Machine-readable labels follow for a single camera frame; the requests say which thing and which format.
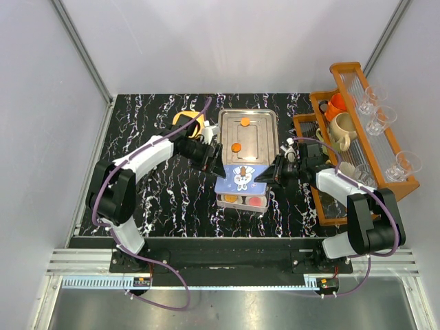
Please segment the golden round biscuit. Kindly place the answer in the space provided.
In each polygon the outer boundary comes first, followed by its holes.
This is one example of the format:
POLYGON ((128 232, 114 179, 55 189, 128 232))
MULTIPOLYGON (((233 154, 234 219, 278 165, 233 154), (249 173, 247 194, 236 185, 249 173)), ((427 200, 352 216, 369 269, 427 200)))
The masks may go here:
POLYGON ((235 195, 225 195, 224 199, 226 202, 234 203, 237 200, 237 196, 235 195))

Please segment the clear glass cup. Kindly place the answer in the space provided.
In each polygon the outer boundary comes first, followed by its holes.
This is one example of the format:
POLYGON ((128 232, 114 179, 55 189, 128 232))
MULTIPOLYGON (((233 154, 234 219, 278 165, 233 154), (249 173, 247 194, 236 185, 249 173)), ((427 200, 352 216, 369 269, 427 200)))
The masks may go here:
POLYGON ((358 111, 364 115, 370 115, 374 112, 375 108, 385 99, 387 99, 388 93, 382 86, 370 85, 364 90, 362 100, 358 106, 358 111))
POLYGON ((368 134, 378 136, 397 120, 397 112, 389 106, 378 106, 367 122, 365 130, 368 134))
POLYGON ((386 170, 386 177, 392 182, 406 181, 422 169, 422 160, 411 151, 400 151, 394 163, 386 170))
POLYGON ((365 186, 376 188, 377 183, 368 164, 359 164, 353 171, 353 179, 365 186))

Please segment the wooden shelf rack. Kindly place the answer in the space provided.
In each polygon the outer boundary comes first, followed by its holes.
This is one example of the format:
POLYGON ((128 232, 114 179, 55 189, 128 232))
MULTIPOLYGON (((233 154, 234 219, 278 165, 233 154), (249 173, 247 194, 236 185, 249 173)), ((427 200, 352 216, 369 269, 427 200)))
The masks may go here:
POLYGON ((315 91, 309 99, 313 112, 310 114, 295 115, 293 119, 297 135, 305 137, 310 133, 316 136, 320 129, 325 142, 330 142, 328 134, 329 121, 319 110, 319 102, 329 101, 331 97, 340 93, 344 102, 347 102, 348 114, 352 117, 357 131, 357 139, 349 149, 341 153, 342 160, 354 166, 367 164, 370 166, 373 179, 378 187, 389 188, 395 193, 396 200, 400 201, 419 187, 419 182, 413 175, 404 181, 391 181, 386 176, 386 170, 395 162, 395 156, 401 151, 400 145, 390 127, 380 135, 374 136, 365 131, 370 121, 369 115, 359 112, 369 82, 362 72, 358 62, 335 63, 330 66, 337 88, 333 91, 315 91))

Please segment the pink round cookie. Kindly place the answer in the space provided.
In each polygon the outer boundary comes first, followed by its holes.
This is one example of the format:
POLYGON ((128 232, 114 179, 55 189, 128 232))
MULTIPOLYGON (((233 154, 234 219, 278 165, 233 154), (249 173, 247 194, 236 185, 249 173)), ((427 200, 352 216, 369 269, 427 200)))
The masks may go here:
POLYGON ((261 207, 262 199, 260 197, 251 197, 248 201, 248 204, 251 206, 261 207))

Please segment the beige ceramic mug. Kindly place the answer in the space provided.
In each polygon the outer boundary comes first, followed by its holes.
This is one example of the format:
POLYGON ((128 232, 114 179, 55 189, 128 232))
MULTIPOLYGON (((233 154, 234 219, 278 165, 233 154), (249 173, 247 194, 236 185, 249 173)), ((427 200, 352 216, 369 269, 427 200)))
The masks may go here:
POLYGON ((348 113, 339 113, 329 123, 329 135, 343 152, 348 151, 353 141, 358 138, 355 125, 348 113))

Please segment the orange cup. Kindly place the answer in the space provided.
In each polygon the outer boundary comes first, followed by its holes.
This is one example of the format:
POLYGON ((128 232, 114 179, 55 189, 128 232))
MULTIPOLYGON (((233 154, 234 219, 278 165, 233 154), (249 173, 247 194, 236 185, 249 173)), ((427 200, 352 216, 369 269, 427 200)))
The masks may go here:
POLYGON ((332 121, 340 113, 348 111, 346 102, 341 93, 335 93, 329 100, 319 102, 318 108, 328 122, 332 121))

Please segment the yellow plate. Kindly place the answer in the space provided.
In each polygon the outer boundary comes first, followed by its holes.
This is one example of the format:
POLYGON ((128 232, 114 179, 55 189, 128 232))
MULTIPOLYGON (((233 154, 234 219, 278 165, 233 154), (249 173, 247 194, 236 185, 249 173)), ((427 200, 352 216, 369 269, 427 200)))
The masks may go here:
POLYGON ((173 118, 173 125, 183 126, 190 122, 192 119, 196 119, 195 122, 187 128, 187 132, 192 129, 189 137, 197 138, 201 135, 202 129, 205 127, 204 114, 198 111, 181 111, 177 113, 173 118))

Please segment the lilac cookie tin box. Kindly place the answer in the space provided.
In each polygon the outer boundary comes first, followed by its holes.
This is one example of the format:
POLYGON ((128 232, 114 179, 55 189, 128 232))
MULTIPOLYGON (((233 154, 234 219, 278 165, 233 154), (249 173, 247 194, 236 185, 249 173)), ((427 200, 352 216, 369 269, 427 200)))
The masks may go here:
POLYGON ((222 208, 231 208, 235 210, 244 210, 250 212, 259 212, 264 213, 267 211, 269 206, 269 192, 266 192, 265 195, 261 196, 237 196, 237 200, 234 203, 226 202, 224 199, 225 195, 217 195, 217 205, 222 208), (256 207, 248 204, 248 201, 251 197, 260 197, 262 199, 262 206, 256 207))

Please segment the light green cup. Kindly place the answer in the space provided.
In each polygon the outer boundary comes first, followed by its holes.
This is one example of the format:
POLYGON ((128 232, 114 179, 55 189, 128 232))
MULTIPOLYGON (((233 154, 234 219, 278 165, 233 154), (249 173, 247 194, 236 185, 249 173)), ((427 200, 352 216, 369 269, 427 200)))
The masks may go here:
MULTIPOLYGON (((317 129, 316 129, 316 137, 317 137, 318 140, 320 140, 321 142, 325 142, 325 139, 324 139, 323 136, 322 136, 322 131, 321 131, 320 128, 317 128, 317 129)), ((330 135, 329 135, 329 140, 330 140, 330 142, 331 142, 330 145, 331 145, 332 147, 334 147, 334 146, 335 146, 335 142, 334 142, 333 138, 332 138, 330 135)), ((321 147, 322 147, 322 152, 323 152, 325 155, 329 155, 329 152, 328 152, 327 147, 326 147, 324 144, 322 144, 321 147)))

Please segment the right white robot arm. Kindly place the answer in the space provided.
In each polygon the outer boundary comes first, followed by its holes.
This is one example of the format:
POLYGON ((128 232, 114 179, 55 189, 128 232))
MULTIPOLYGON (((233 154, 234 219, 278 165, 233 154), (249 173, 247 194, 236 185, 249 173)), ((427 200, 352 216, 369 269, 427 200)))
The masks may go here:
POLYGON ((362 184, 343 174, 340 165, 328 164, 322 152, 324 145, 303 138, 298 144, 298 159, 289 160, 291 151, 285 149, 254 181, 273 187, 307 183, 346 208, 346 232, 324 239, 320 251, 312 255, 312 264, 319 272, 330 271, 337 259, 344 257, 393 255, 406 241, 394 192, 362 184))

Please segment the large steel baking tray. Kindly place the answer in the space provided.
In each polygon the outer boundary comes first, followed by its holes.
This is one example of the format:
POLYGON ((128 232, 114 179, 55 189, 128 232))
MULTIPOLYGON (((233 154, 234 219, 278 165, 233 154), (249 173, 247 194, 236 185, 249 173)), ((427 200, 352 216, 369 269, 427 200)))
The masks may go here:
POLYGON ((277 115, 270 109, 223 109, 219 112, 224 165, 270 165, 278 154, 277 115), (241 125, 249 118, 248 126, 241 125), (241 145, 238 153, 231 146, 241 145))

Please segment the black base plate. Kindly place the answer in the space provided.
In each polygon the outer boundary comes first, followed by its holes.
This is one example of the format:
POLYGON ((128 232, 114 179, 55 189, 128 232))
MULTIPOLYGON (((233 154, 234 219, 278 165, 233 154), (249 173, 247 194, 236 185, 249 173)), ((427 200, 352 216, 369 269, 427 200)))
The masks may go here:
POLYGON ((353 273, 345 259, 328 261, 314 238, 151 238, 142 256, 159 263, 149 267, 117 249, 112 251, 112 273, 153 272, 157 286, 179 285, 165 267, 176 269, 191 287, 269 287, 304 284, 303 275, 353 273))

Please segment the aluminium frame rail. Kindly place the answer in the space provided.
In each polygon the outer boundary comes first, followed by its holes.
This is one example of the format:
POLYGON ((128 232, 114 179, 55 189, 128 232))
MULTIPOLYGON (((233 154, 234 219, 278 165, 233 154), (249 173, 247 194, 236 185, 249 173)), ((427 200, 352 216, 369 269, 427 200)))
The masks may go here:
POLYGON ((75 26, 75 23, 73 19, 71 18, 70 14, 68 13, 67 8, 65 7, 65 4, 61 0, 49 0, 50 4, 52 5, 58 19, 60 20, 63 28, 65 29, 72 45, 74 46, 75 50, 77 51, 83 65, 85 66, 85 69, 87 70, 88 74, 90 75, 90 78, 92 79, 94 85, 96 86, 97 90, 99 91, 102 99, 107 105, 110 105, 113 96, 111 95, 110 91, 108 90, 107 86, 105 85, 104 80, 102 79, 101 75, 98 72, 97 67, 95 66, 92 57, 90 56, 89 52, 87 51, 87 48, 83 42, 83 39, 81 38, 78 29, 75 26))

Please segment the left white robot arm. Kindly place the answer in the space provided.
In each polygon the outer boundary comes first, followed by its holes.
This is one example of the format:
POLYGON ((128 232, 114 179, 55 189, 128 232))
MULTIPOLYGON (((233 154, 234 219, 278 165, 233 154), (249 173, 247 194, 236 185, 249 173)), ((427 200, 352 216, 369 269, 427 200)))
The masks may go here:
POLYGON ((220 128, 207 121, 199 123, 202 117, 200 113, 195 118, 182 114, 169 129, 152 135, 133 152, 111 162, 100 160, 93 169, 85 205, 92 211, 93 223, 111 231, 126 253, 124 264, 133 272, 143 271, 149 262, 133 218, 137 183, 176 155, 185 157, 198 171, 226 178, 220 128))

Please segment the orange round cookie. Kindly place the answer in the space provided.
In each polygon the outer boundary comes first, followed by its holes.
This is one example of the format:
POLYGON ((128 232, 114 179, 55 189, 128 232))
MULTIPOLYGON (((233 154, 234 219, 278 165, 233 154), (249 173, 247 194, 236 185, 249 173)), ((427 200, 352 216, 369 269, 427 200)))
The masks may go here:
POLYGON ((243 127, 247 127, 250 124, 250 119, 249 118, 242 118, 241 119, 241 125, 243 127))

